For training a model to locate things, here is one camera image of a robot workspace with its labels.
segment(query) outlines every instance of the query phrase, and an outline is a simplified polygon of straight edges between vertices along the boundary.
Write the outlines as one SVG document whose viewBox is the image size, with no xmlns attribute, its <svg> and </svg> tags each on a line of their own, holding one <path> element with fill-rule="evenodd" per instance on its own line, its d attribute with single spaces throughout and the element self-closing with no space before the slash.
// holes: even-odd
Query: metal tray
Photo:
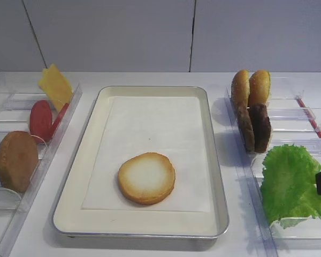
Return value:
<svg viewBox="0 0 321 257">
<path fill-rule="evenodd" d="M 135 206 L 119 196 L 116 174 L 128 158 L 151 151 L 173 163 L 175 189 L 161 203 Z M 121 240 L 120 248 L 127 239 L 157 250 L 211 247 L 229 219 L 206 92 L 103 88 L 51 219 L 63 236 Z"/>
</svg>

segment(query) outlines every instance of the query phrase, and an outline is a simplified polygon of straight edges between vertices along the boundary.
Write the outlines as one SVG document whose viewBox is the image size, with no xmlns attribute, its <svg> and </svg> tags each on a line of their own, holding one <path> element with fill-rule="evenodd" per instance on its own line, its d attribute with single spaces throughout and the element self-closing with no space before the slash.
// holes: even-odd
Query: lettuce leaf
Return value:
<svg viewBox="0 0 321 257">
<path fill-rule="evenodd" d="M 321 165 L 303 146 L 276 146 L 263 164 L 261 192 L 270 224 L 285 217 L 321 219 L 321 196 L 315 187 L 315 174 Z"/>
</svg>

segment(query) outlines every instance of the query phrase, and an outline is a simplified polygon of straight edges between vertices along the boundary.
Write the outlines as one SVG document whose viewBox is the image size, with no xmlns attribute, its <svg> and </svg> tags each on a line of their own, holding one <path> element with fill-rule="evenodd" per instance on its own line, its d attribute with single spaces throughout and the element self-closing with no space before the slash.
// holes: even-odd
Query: yellow cheese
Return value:
<svg viewBox="0 0 321 257">
<path fill-rule="evenodd" d="M 69 81 L 60 73 L 55 64 L 43 69 L 43 77 L 38 82 L 58 112 L 65 103 L 70 103 L 73 95 Z"/>
</svg>

